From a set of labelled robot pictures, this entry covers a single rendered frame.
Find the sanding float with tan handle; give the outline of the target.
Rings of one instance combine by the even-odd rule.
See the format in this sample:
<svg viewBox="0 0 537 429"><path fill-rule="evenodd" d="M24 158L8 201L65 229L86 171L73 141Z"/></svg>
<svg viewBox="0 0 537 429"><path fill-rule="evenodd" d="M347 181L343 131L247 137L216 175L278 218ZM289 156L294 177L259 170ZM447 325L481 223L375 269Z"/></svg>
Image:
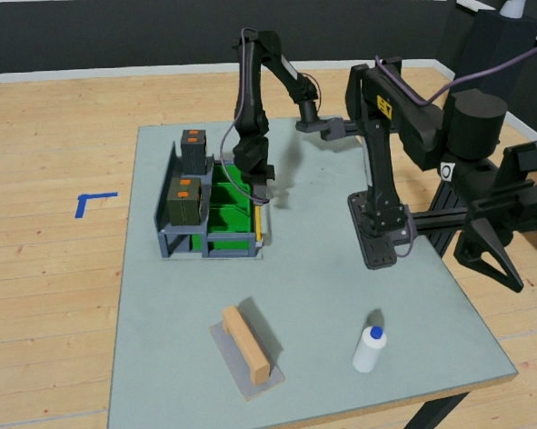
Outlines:
<svg viewBox="0 0 537 429"><path fill-rule="evenodd" d="M222 316L223 321L208 329L245 402L284 382L245 312L232 305Z"/></svg>

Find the white bottle with blue cap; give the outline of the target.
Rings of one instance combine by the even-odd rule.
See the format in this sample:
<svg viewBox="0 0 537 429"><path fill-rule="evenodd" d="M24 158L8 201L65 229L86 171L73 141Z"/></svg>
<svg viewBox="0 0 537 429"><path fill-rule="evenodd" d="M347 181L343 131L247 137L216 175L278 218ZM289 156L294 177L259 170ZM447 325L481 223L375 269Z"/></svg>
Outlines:
<svg viewBox="0 0 537 429"><path fill-rule="evenodd" d="M380 327L371 326L364 329L353 354L355 369L362 373L371 372L385 345L386 335Z"/></svg>

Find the yellow bar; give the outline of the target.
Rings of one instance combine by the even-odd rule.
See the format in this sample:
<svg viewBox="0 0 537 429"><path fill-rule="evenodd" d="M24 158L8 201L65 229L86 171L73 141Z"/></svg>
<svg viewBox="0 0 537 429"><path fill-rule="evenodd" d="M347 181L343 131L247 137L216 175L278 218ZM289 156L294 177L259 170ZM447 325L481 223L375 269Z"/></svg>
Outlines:
<svg viewBox="0 0 537 429"><path fill-rule="evenodd" d="M259 206L255 207L255 217L256 217L256 237L257 241L261 241L260 236L260 219L259 219Z"/></svg>

